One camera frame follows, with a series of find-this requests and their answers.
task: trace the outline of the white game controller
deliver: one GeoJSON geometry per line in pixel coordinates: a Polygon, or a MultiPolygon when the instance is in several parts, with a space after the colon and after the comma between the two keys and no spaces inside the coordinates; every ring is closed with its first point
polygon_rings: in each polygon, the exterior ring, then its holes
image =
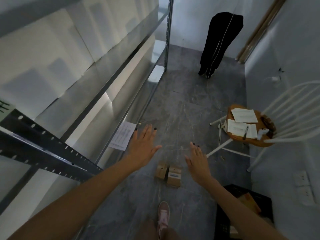
{"type": "Polygon", "coordinates": [[[269,129],[259,129],[257,140],[261,140],[262,136],[267,134],[269,132],[269,129]]]}

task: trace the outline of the pen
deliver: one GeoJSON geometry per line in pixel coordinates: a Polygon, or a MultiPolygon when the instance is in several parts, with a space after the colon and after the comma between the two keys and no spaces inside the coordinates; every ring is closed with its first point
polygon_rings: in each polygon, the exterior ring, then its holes
{"type": "Polygon", "coordinates": [[[243,140],[245,140],[247,138],[248,129],[249,129],[249,126],[247,126],[247,128],[245,130],[243,140]]]}

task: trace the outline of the gray floor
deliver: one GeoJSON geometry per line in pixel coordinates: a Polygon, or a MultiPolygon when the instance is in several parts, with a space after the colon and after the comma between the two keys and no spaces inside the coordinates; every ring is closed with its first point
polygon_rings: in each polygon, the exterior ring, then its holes
{"type": "MultiPolygon", "coordinates": [[[[198,75],[200,51],[170,46],[168,71],[141,120],[157,127],[155,144],[163,147],[144,168],[119,185],[90,219],[82,239],[132,239],[147,217],[156,219],[161,201],[171,210],[169,225],[183,239],[214,238],[216,202],[191,178],[184,160],[190,141],[205,153],[218,145],[219,131],[209,123],[226,115],[233,103],[246,105],[244,66],[223,58],[209,80],[198,75]],[[154,179],[157,163],[165,160],[181,166],[181,187],[171,188],[154,179]]],[[[223,134],[222,141],[227,140],[223,134]]],[[[233,142],[229,148],[248,153],[233,142]]],[[[249,159],[220,150],[209,158],[212,176],[222,185],[251,188],[249,159]]]]}

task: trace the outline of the paper on shelf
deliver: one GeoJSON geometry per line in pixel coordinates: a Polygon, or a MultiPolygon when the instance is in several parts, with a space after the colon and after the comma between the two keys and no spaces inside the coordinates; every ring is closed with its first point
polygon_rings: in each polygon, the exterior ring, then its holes
{"type": "Polygon", "coordinates": [[[125,151],[135,128],[136,124],[123,121],[113,136],[109,147],[125,151]]]}
{"type": "Polygon", "coordinates": [[[255,124],[246,124],[246,123],[236,123],[234,120],[228,119],[228,132],[232,133],[235,136],[245,136],[247,127],[247,138],[255,139],[257,138],[257,127],[255,124]]]}
{"type": "Polygon", "coordinates": [[[253,109],[235,108],[231,110],[234,120],[244,123],[258,123],[256,114],[253,109]]]}

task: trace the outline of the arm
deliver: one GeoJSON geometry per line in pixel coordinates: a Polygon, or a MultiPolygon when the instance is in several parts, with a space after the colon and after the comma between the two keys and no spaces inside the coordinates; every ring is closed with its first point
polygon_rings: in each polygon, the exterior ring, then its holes
{"type": "Polygon", "coordinates": [[[244,240],[286,239],[211,176],[207,156],[202,154],[200,147],[196,147],[192,143],[190,143],[190,147],[191,158],[186,156],[186,163],[192,178],[217,201],[244,240]]]}
{"type": "Polygon", "coordinates": [[[104,199],[135,170],[151,160],[156,129],[146,126],[138,137],[134,131],[129,153],[121,161],[66,193],[21,226],[8,240],[71,239],[104,199]]]}

